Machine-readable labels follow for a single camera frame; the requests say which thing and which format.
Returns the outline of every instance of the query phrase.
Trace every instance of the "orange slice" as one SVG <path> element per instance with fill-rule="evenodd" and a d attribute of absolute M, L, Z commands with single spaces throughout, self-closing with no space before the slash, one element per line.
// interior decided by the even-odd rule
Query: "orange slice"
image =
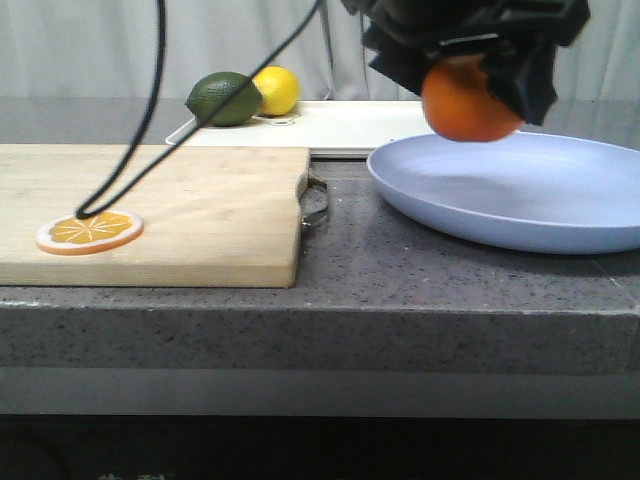
<path fill-rule="evenodd" d="M 85 220 L 69 215 L 40 228 L 36 245 L 54 255 L 87 255 L 124 245 L 142 230 L 142 218 L 135 213 L 107 210 Z"/>

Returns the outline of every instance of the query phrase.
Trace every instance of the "dark floor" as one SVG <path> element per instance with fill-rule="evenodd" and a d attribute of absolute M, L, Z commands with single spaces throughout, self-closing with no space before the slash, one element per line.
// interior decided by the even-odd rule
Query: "dark floor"
<path fill-rule="evenodd" d="M 0 417 L 0 480 L 639 480 L 640 421 Z"/>

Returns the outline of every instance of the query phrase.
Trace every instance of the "yellow lemon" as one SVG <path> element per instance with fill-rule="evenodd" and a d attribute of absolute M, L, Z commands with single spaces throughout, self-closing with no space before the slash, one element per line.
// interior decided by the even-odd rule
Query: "yellow lemon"
<path fill-rule="evenodd" d="M 300 84 L 293 72 L 282 67 L 265 67 L 253 78 L 262 94 L 259 113 L 277 117 L 289 113 L 300 97 Z"/>

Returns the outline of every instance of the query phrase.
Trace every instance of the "wooden cutting board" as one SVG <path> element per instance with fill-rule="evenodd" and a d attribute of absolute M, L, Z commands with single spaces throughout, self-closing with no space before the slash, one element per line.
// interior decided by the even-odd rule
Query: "wooden cutting board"
<path fill-rule="evenodd" d="M 166 146 L 138 149 L 122 185 Z M 183 147 L 113 208 L 144 233 L 80 256 L 35 245 L 112 171 L 122 145 L 0 145 L 0 284 L 288 287 L 300 242 L 306 148 Z"/>

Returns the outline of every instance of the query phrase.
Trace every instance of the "black cable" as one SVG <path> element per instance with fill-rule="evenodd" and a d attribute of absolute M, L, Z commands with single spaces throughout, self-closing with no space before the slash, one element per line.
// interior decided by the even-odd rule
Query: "black cable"
<path fill-rule="evenodd" d="M 131 140 L 129 145 L 129 149 L 125 153 L 124 157 L 120 160 L 114 171 L 107 178 L 105 183 L 98 189 L 96 192 L 91 195 L 84 203 L 82 203 L 78 209 L 76 210 L 76 217 L 79 219 L 85 219 L 93 217 L 101 212 L 104 212 L 107 208 L 111 207 L 114 203 L 120 200 L 124 195 L 129 192 L 145 175 L 147 175 L 151 170 L 153 170 L 160 162 L 165 160 L 169 155 L 171 155 L 175 150 L 178 149 L 181 145 L 183 145 L 193 134 L 195 134 L 200 128 L 207 125 L 209 121 L 216 116 L 224 107 L 226 107 L 240 92 L 242 92 L 252 81 L 253 78 L 266 66 L 269 65 L 282 51 L 289 46 L 291 42 L 293 42 L 307 27 L 314 14 L 318 11 L 320 5 L 324 0 L 315 0 L 313 7 L 309 10 L 309 13 L 304 17 L 304 19 L 300 22 L 300 24 L 296 27 L 296 29 L 276 48 L 273 52 L 271 52 L 263 61 L 260 63 L 258 67 L 255 68 L 253 72 L 233 91 L 231 94 L 226 97 L 220 104 L 214 108 L 209 115 L 202 121 L 197 121 L 196 125 L 189 129 L 175 144 L 171 145 L 164 153 L 160 154 L 155 160 L 150 162 L 145 168 L 143 168 L 133 179 L 127 183 L 122 189 L 115 193 L 111 199 L 104 202 L 101 206 L 94 208 L 91 211 L 87 211 L 87 209 L 94 204 L 97 200 L 102 197 L 107 190 L 115 183 L 115 181 L 120 177 L 125 167 L 131 160 L 135 150 L 140 145 L 142 138 L 144 137 L 146 131 L 149 128 L 149 124 L 151 122 L 151 117 L 153 116 L 153 112 L 155 111 L 156 105 L 158 103 L 158 94 L 160 91 L 160 85 L 162 83 L 162 73 L 164 69 L 164 57 L 165 57 L 165 42 L 166 42 L 166 7 L 164 0 L 156 0 L 157 11 L 158 11 L 158 50 L 156 57 L 156 66 L 155 72 L 153 76 L 153 86 L 151 89 L 151 95 L 149 96 L 149 101 L 147 103 L 146 111 L 143 116 L 143 119 Z"/>

